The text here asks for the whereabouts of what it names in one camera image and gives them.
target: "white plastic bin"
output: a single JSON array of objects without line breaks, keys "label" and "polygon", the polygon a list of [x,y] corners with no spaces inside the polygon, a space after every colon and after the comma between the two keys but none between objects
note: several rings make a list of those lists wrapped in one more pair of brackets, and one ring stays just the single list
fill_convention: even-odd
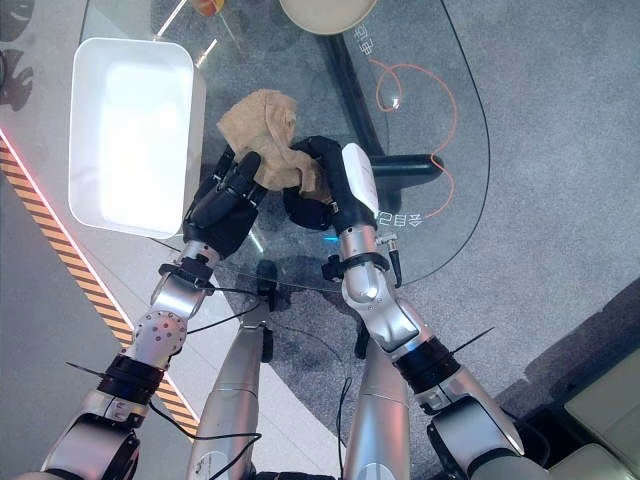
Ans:
[{"label": "white plastic bin", "polygon": [[205,84],[166,42],[91,38],[71,88],[69,207],[92,227],[168,238],[198,186]]}]

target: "round table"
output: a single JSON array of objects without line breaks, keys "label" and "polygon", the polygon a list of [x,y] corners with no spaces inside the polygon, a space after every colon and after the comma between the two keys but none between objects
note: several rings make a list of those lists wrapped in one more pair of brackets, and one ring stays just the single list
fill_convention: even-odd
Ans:
[{"label": "round table", "polygon": [[[300,29],[273,0],[227,0],[213,17],[178,0],[90,4],[99,14],[87,16],[83,39],[155,39],[191,54],[207,85],[203,177],[226,146],[216,128],[220,117],[251,92],[276,89],[298,102],[296,139],[356,142],[371,157],[378,232],[397,236],[405,284],[441,268],[473,233],[487,191],[488,136],[439,2],[379,0],[364,21],[332,36]],[[279,192],[259,210],[249,238],[224,267],[255,275],[267,259],[279,282],[338,290],[321,273],[338,252],[335,232],[293,224]],[[179,235],[164,242],[183,246]]]}]

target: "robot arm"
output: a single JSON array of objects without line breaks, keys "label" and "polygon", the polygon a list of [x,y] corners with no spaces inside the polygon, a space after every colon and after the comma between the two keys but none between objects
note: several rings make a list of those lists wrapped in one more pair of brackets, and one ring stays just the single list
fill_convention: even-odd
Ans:
[{"label": "robot arm", "polygon": [[138,320],[133,344],[116,355],[98,387],[49,452],[42,471],[21,479],[118,480],[135,473],[140,427],[149,400],[171,357],[180,352],[187,324],[214,291],[213,267],[242,244],[265,190],[253,182],[260,156],[234,162],[227,148],[214,175],[203,182],[183,222],[185,247],[161,279],[148,311]]},{"label": "robot arm", "polygon": [[355,144],[341,150],[322,137],[311,137],[298,148],[320,158],[334,199],[330,220],[340,255],[329,258],[323,273],[342,280],[347,304],[433,416],[429,438],[445,469],[458,478],[548,478],[522,457],[522,441],[495,401],[411,305],[390,290],[389,264],[376,248],[378,201],[365,152]]}]

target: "brown towel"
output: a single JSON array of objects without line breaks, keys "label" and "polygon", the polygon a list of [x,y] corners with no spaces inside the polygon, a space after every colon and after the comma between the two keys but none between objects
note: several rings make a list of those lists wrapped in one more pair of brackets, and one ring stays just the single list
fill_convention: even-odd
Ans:
[{"label": "brown towel", "polygon": [[262,157],[256,183],[274,191],[300,186],[303,197],[328,203],[331,195],[322,168],[306,153],[289,148],[295,126],[296,101],[277,90],[253,92],[218,122],[236,154],[253,150]]}]

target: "orange striped border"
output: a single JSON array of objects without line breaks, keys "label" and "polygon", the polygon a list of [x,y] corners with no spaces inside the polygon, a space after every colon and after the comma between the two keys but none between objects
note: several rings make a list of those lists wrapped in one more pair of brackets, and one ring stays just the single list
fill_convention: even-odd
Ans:
[{"label": "orange striped border", "polygon": [[[58,258],[67,267],[113,336],[120,342],[123,350],[129,347],[132,338],[131,321],[64,228],[15,151],[6,142],[2,132],[0,132],[0,170],[40,227],[49,245],[58,254]],[[162,399],[173,419],[186,431],[195,435],[199,419],[167,373],[160,383],[157,395]]]}]

